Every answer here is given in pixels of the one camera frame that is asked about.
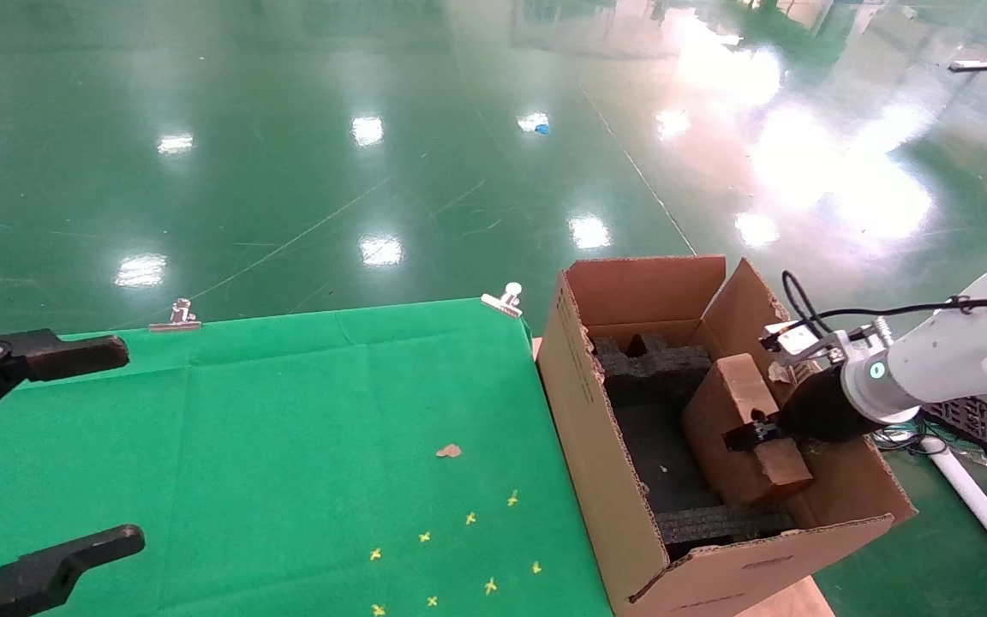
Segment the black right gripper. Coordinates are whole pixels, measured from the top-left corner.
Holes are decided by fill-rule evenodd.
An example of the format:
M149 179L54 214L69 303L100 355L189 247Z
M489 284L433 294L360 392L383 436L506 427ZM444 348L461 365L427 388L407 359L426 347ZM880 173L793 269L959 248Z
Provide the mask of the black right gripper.
M873 421L852 405L843 390L841 368L833 367L803 379L779 414L752 411L751 421L726 431L723 441L729 452L752 452L790 436L845 444L872 433Z

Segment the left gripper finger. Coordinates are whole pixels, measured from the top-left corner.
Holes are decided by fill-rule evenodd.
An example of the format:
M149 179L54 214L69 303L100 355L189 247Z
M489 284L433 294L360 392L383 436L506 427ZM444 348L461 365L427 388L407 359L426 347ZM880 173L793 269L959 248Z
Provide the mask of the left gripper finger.
M121 524L22 555L0 566L0 616L35 616L66 604L94 567L132 557L146 546L136 524Z
M129 348L115 335L68 341L51 329L0 333L0 401L27 381L98 374L125 367L129 361Z

